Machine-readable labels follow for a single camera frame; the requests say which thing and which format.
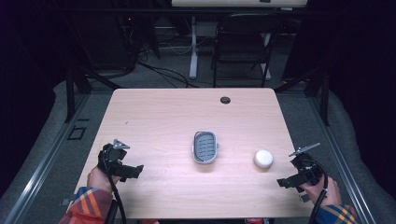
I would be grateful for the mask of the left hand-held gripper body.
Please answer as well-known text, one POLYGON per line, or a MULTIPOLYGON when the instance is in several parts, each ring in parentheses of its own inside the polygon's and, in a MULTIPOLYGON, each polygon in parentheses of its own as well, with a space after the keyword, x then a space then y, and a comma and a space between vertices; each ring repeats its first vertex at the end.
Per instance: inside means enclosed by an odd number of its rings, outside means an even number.
POLYGON ((105 144, 98 155, 97 167, 106 175, 118 177, 129 176, 116 175, 118 169, 123 165, 122 160, 126 156, 127 149, 129 148, 129 146, 122 143, 119 139, 115 139, 112 144, 105 144))

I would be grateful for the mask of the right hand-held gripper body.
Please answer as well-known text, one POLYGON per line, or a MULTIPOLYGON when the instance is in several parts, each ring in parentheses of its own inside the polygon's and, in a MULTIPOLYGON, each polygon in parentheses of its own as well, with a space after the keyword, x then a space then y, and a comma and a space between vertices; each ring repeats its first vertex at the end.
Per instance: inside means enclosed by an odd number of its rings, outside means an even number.
MULTIPOLYGON (((307 147, 299 147, 290 154, 290 157, 293 157, 290 161, 291 164, 297 169, 297 174, 301 174, 303 177, 303 180, 299 181, 300 186, 302 184, 315 186, 326 174, 324 168, 307 153, 308 150, 318 146, 319 143, 307 147)), ((300 186, 297 187, 299 192, 302 191, 300 186)))

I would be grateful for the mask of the round white soap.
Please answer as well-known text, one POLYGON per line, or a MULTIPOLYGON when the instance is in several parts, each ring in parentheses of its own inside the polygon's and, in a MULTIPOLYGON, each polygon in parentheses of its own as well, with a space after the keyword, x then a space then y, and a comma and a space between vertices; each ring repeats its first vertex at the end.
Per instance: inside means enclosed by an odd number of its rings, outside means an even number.
POLYGON ((268 169, 273 164, 274 157, 270 151, 262 149, 255 153, 253 161, 257 167, 261 169, 268 169))

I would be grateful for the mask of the grey soap dish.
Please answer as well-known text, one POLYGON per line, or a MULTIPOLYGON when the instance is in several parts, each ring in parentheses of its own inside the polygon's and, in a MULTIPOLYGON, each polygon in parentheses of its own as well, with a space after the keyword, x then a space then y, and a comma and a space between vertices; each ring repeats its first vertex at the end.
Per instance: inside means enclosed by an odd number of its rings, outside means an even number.
POLYGON ((192 157, 200 164, 212 163, 219 150, 219 143, 216 135, 209 131, 197 132, 192 142, 192 157))

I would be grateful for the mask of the person's left hand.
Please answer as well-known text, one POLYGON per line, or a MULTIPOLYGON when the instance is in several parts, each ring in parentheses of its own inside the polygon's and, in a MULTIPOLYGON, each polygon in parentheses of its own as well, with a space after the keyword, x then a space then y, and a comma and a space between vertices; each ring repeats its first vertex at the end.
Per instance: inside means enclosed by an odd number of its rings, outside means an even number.
POLYGON ((87 186, 90 188, 97 188, 108 193, 113 191, 108 176, 95 166, 87 176, 87 186))

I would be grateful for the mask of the black metal stand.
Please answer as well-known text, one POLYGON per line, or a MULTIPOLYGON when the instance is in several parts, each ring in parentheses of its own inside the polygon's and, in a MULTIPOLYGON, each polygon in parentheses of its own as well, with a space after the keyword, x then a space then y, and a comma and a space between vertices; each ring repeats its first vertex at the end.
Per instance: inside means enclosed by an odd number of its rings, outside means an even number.
POLYGON ((86 66, 71 66, 66 73, 66 102, 67 102, 67 115, 65 122, 69 122, 76 113, 76 102, 75 102, 75 88, 83 94, 90 94, 92 86, 88 81, 88 78, 93 78, 109 88, 116 90, 120 89, 120 85, 108 80, 105 77, 100 76, 94 72, 91 68, 86 66))
POLYGON ((329 96, 330 96, 330 74, 326 68, 318 67, 315 68, 302 76, 295 77, 285 84, 275 89, 276 93, 281 93, 297 85, 301 81, 307 80, 308 84, 304 89, 304 94, 307 97, 314 97, 321 91, 320 94, 320 105, 319 105, 319 116, 326 126, 329 126, 328 120, 328 107, 329 107, 329 96))

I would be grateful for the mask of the dark equipment case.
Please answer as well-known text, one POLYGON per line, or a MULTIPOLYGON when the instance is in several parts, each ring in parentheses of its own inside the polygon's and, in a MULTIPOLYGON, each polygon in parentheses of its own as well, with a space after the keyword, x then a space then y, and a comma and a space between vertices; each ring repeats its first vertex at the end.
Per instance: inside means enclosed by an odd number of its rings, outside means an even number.
POLYGON ((75 17, 78 35, 95 69, 134 69, 135 59, 127 49, 120 23, 113 15, 75 17))

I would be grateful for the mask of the white desk leg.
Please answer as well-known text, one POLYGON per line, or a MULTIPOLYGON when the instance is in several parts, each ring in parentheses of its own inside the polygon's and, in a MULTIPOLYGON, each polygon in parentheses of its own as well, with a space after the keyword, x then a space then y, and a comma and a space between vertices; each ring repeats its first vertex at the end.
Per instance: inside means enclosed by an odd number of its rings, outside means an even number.
POLYGON ((190 74, 191 79, 197 78, 198 69, 198 52, 197 52, 197 35, 196 35, 196 19, 191 18, 191 65, 190 74))

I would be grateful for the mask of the black folding chair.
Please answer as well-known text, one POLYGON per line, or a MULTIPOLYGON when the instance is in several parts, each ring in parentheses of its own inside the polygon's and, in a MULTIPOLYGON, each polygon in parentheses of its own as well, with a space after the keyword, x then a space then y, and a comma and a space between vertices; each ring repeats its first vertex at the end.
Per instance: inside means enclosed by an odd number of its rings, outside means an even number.
POLYGON ((259 13, 234 13, 222 18, 216 28, 211 68, 213 86, 217 86, 218 64, 252 64, 261 69, 265 84, 275 37, 282 21, 275 15, 259 13))

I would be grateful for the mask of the white desk top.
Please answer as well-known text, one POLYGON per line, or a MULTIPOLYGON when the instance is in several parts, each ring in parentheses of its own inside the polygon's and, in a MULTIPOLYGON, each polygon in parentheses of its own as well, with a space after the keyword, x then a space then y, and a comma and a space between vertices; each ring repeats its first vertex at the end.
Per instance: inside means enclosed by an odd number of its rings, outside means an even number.
POLYGON ((305 7, 308 0, 171 0, 173 7, 305 7))

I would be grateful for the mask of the aluminium floor rail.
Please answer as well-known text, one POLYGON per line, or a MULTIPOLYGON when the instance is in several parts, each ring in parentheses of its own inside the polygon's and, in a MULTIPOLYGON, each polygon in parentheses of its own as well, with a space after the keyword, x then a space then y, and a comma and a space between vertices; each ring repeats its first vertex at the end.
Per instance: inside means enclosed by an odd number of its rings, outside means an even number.
POLYGON ((66 99, 61 96, 56 97, 40 135, 6 193, 0 198, 0 224, 22 222, 57 160, 62 143, 73 130, 73 124, 89 98, 88 94, 80 95, 77 98, 75 114, 65 122, 67 109, 63 106, 66 106, 66 99))
POLYGON ((332 160, 337 167, 338 174, 343 180, 343 184, 346 188, 348 196, 350 200, 353 202, 355 209, 358 212, 358 216, 360 218, 361 224, 377 224, 375 218, 363 197, 361 192, 361 188, 356 182, 355 177, 351 173, 351 170, 347 164, 346 159, 333 135, 332 129, 330 126, 327 126, 321 118, 320 115, 320 106, 315 98, 308 97, 307 102, 310 104, 310 107, 313 110, 316 120, 324 132, 327 141, 330 144, 330 152, 332 154, 332 160))

